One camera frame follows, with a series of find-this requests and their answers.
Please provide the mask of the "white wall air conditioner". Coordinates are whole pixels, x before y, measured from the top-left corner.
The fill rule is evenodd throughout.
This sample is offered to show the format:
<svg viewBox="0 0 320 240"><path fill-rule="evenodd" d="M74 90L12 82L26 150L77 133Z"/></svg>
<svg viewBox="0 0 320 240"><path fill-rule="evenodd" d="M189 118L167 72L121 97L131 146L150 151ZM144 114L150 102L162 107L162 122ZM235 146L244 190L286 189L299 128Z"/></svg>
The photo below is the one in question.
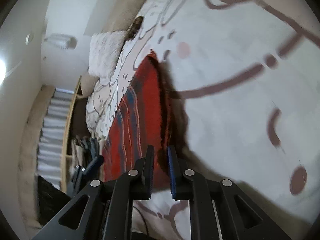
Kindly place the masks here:
<svg viewBox="0 0 320 240"><path fill-rule="evenodd" d="M44 42L51 44L59 49L75 49L77 39L73 36L66 34L52 34L44 39Z"/></svg>

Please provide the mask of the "red plaid tasselled scarf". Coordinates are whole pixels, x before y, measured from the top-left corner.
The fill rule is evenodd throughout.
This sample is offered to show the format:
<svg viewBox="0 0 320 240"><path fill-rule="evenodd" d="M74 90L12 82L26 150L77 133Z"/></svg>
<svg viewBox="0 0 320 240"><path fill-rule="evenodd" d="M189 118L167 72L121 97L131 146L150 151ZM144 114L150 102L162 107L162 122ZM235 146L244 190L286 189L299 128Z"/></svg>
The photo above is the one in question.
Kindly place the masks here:
<svg viewBox="0 0 320 240"><path fill-rule="evenodd" d="M169 187L168 146L182 152L181 102L170 89L169 77L154 51L140 63L122 97L103 145L103 181L117 179L145 157L148 145L155 149L153 187Z"/></svg>

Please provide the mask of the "white cartoon print bedsheet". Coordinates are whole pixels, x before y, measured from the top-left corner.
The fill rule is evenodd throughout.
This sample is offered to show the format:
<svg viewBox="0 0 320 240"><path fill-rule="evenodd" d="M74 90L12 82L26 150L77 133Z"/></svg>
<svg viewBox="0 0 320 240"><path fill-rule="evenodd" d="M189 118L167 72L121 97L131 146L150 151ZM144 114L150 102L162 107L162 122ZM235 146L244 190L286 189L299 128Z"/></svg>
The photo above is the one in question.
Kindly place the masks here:
<svg viewBox="0 0 320 240"><path fill-rule="evenodd" d="M319 215L319 21L305 0L146 0L144 20L86 108L107 138L154 50L171 81L184 154L227 177L292 239Z"/></svg>

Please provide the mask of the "round white ceiling light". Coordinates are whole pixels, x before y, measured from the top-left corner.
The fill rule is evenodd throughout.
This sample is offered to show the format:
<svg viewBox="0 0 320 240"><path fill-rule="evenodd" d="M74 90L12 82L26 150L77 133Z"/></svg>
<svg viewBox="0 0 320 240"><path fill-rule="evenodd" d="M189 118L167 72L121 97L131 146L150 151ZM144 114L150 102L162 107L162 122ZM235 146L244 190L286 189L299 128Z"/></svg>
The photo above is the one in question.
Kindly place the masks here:
<svg viewBox="0 0 320 240"><path fill-rule="evenodd" d="M25 38L25 44L29 45L32 42L33 38L34 38L33 33L29 33Z"/></svg>

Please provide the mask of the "beige upholstered headboard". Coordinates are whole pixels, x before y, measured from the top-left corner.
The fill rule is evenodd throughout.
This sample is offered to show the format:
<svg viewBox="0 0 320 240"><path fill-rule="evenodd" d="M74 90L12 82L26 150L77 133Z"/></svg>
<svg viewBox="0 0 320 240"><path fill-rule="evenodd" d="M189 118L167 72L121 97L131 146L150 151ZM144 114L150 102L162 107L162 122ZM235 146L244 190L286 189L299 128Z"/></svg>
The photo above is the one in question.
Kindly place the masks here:
<svg viewBox="0 0 320 240"><path fill-rule="evenodd" d="M101 0L100 5L107 10L107 15L106 23L99 33L122 30L127 32L144 2L145 0ZM84 97L89 97L93 93L99 79L102 78L91 76L88 71L82 75L81 91Z"/></svg>

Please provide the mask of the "brown plush toy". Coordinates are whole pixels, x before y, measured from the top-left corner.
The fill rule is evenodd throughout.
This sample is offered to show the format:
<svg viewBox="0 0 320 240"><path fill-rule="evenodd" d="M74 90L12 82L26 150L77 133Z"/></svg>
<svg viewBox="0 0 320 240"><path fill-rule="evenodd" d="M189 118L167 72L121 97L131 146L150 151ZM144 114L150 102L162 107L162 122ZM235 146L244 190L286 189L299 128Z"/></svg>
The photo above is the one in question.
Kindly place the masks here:
<svg viewBox="0 0 320 240"><path fill-rule="evenodd" d="M129 27L127 33L126 33L126 37L125 40L129 41L135 38L135 36L137 35L137 33L139 32L141 25L143 23L144 17L143 16L138 16L134 22L131 24L131 26Z"/></svg>

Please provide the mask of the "fluffy white pillow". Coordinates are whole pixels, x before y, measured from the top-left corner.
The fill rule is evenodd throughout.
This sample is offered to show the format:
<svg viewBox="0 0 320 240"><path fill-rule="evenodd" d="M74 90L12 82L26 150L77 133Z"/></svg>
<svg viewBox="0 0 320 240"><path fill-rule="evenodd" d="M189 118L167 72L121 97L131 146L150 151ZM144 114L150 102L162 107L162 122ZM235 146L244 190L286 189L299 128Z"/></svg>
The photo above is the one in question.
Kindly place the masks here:
<svg viewBox="0 0 320 240"><path fill-rule="evenodd" d="M91 76L111 79L125 42L126 31L93 34L89 49L88 72Z"/></svg>

